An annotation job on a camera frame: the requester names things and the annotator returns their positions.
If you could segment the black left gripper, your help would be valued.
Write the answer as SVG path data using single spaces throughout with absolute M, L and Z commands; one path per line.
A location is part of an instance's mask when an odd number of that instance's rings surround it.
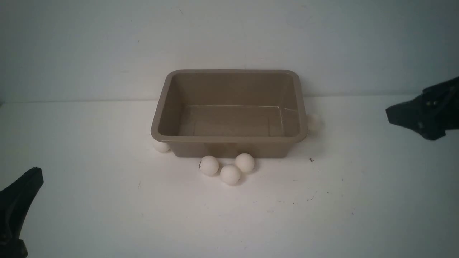
M 27 258 L 28 250 L 19 239 L 28 210 L 44 183 L 41 168 L 31 168 L 0 192 L 0 257 Z

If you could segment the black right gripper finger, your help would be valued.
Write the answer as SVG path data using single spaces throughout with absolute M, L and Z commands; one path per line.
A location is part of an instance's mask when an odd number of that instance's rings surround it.
M 422 103 L 428 107 L 441 107 L 458 95 L 459 77 L 425 88 Z
M 446 136 L 435 116 L 424 109 L 422 97 L 398 103 L 385 109 L 390 124 L 409 129 L 429 141 L 435 141 Z

